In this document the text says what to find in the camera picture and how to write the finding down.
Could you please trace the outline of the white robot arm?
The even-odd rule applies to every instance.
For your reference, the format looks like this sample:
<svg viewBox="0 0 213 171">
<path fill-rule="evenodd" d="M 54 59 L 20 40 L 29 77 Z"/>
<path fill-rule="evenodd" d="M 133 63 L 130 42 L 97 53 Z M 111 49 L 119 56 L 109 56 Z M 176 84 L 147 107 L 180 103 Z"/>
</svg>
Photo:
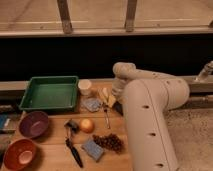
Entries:
<svg viewBox="0 0 213 171">
<path fill-rule="evenodd" d="M 174 75 L 113 65 L 112 94 L 122 105 L 133 171 L 177 171 L 179 163 L 164 112 L 185 104 L 188 83 Z"/>
</svg>

